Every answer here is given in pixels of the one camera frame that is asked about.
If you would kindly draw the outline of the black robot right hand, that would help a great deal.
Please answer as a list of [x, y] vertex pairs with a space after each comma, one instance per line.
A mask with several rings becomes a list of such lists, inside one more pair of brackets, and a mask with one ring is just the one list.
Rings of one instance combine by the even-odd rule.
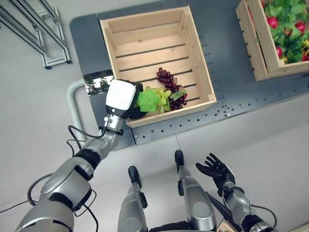
[[204, 165], [201, 163], [196, 163], [196, 168], [213, 179], [216, 187], [218, 188], [218, 195], [222, 196], [224, 190], [224, 183], [231, 182], [236, 184], [235, 176], [232, 171], [221, 162], [213, 153], [209, 153], [204, 161]]

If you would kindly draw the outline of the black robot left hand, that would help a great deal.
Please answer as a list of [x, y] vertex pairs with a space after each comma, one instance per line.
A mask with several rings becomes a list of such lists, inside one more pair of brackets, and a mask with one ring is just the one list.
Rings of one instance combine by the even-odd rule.
[[117, 116], [121, 119], [140, 119], [146, 115], [137, 106], [143, 85], [126, 80], [112, 80], [106, 96], [107, 117]]

